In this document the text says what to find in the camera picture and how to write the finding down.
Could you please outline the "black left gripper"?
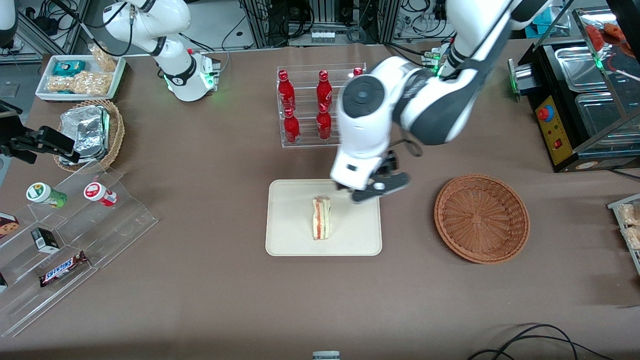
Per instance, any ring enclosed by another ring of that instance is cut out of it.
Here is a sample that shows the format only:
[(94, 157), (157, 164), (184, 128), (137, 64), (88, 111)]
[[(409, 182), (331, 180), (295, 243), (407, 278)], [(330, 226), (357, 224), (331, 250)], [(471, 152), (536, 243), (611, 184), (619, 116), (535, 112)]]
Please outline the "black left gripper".
[(388, 151), (386, 156), (377, 167), (375, 171), (373, 171), (372, 176), (375, 177), (389, 177), (394, 174), (399, 168), (398, 165), (398, 157), (395, 151)]

